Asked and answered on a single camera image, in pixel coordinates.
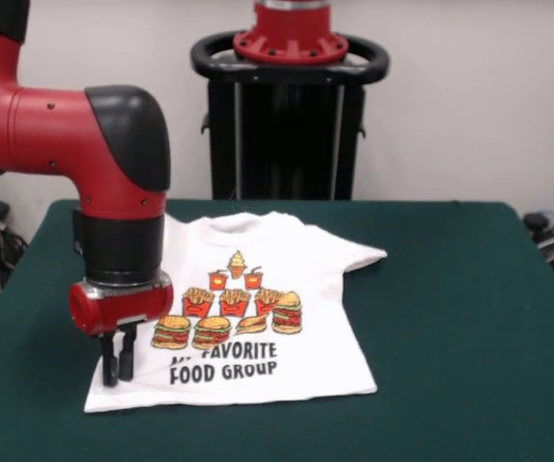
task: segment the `white wall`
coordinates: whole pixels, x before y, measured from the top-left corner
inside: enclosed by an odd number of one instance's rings
[[[170,196],[208,198],[206,82],[189,49],[251,17],[252,0],[33,0],[20,79],[147,88],[170,130]],[[334,0],[334,17],[392,57],[390,78],[368,89],[356,198],[554,209],[554,0]],[[64,179],[0,177],[27,237],[50,202],[74,195]]]

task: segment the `black handle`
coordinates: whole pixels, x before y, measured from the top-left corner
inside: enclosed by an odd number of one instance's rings
[[[198,41],[191,48],[193,69],[204,77],[222,82],[368,85],[384,79],[390,67],[390,57],[384,48],[352,36],[344,36],[350,42],[349,53],[365,58],[368,63],[276,65],[253,63],[237,56],[214,58],[217,53],[233,49],[233,39],[238,33],[226,32]]]
[[[0,35],[22,43],[27,34],[30,0],[0,0]]]

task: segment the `green tablecloth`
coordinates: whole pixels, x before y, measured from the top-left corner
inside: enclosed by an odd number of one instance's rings
[[[554,460],[554,275],[508,207],[171,201],[181,220],[278,210],[385,248],[344,293],[379,392],[101,415],[83,413],[99,346],[67,308],[72,207],[52,206],[0,300],[0,461]]]

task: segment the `red flange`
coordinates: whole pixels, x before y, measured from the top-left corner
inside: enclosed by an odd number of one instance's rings
[[[256,0],[256,26],[234,39],[245,58],[284,65],[340,61],[349,48],[346,38],[330,28],[329,0]]]

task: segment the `ice cream cone print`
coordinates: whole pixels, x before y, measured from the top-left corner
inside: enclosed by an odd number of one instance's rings
[[[230,274],[232,274],[232,278],[239,279],[245,272],[246,268],[247,266],[242,258],[242,254],[237,251],[237,253],[235,253],[230,259],[230,265],[228,265],[228,270],[230,271]]]

